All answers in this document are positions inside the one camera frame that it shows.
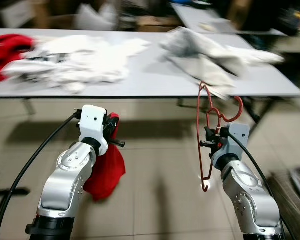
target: red garment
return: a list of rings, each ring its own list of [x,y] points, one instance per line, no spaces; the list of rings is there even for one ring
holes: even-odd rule
[[[30,37],[19,34],[0,36],[0,71],[10,62],[22,59],[20,53],[29,51],[34,44]],[[0,82],[5,77],[0,73]]]
[[[111,118],[119,118],[116,113]],[[115,139],[118,132],[115,129],[111,138]],[[98,156],[93,166],[91,177],[85,182],[83,189],[93,196],[95,201],[109,197],[118,185],[120,178],[126,174],[125,161],[117,146],[109,144],[105,155]]]

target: silver robot arm segment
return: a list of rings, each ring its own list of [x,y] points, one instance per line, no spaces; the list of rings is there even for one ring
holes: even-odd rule
[[[206,128],[206,142],[211,148],[213,166],[221,170],[223,189],[229,196],[244,239],[281,239],[280,211],[276,201],[264,190],[259,178],[241,161],[243,150],[229,132],[245,147],[248,144],[248,125],[231,123],[215,134]]]
[[[48,178],[37,208],[37,216],[25,232],[30,240],[70,240],[85,182],[90,178],[97,157],[108,150],[108,143],[124,147],[111,139],[119,118],[107,117],[104,108],[85,105],[78,110],[79,142],[63,152]]]
[[[92,174],[97,156],[104,155],[108,150],[108,143],[103,136],[106,117],[107,111],[104,108],[92,105],[82,108],[80,142],[58,157],[56,169],[43,188],[38,215],[51,218],[75,217],[83,186]]]

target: table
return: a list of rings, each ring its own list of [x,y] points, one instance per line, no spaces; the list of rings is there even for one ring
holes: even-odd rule
[[[185,26],[198,33],[211,33],[200,27],[200,24],[207,24],[216,29],[217,33],[221,34],[262,34],[285,36],[284,33],[271,29],[270,31],[253,32],[253,31],[238,31],[231,22],[227,19],[221,18],[213,9],[202,10],[191,6],[186,6],[178,3],[171,4]]]
[[[73,95],[60,88],[47,88],[44,83],[17,80],[0,82],[0,98],[10,99],[163,99],[194,98],[198,94],[198,81],[163,58],[159,43],[165,33],[106,32],[47,29],[0,29],[0,35],[16,33],[28,36],[63,37],[89,35],[103,37],[112,44],[140,38],[152,43],[148,50],[129,59],[129,77],[116,84],[89,85],[80,94]],[[237,35],[207,34],[208,38],[232,47],[252,47]],[[231,96],[241,97],[300,97],[300,90],[271,65],[248,67],[243,79],[230,75],[236,85]]]

